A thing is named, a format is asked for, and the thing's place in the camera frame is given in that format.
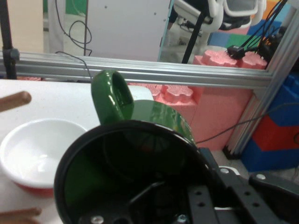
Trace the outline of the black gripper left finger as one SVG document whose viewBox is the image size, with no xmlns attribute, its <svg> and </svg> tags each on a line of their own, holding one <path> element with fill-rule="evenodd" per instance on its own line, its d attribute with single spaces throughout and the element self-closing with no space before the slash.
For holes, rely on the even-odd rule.
<svg viewBox="0 0 299 224">
<path fill-rule="evenodd" d="M 97 202 L 80 224 L 189 224 L 185 187 L 167 182 L 122 190 Z"/>
</svg>

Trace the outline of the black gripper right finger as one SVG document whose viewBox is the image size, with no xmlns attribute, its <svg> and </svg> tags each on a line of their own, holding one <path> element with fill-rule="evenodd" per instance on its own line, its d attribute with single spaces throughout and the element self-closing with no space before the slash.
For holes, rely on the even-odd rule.
<svg viewBox="0 0 299 224">
<path fill-rule="evenodd" d="M 220 168 L 207 148 L 188 149 L 192 224 L 297 224 L 299 186 L 267 172 L 244 179 Z"/>
</svg>

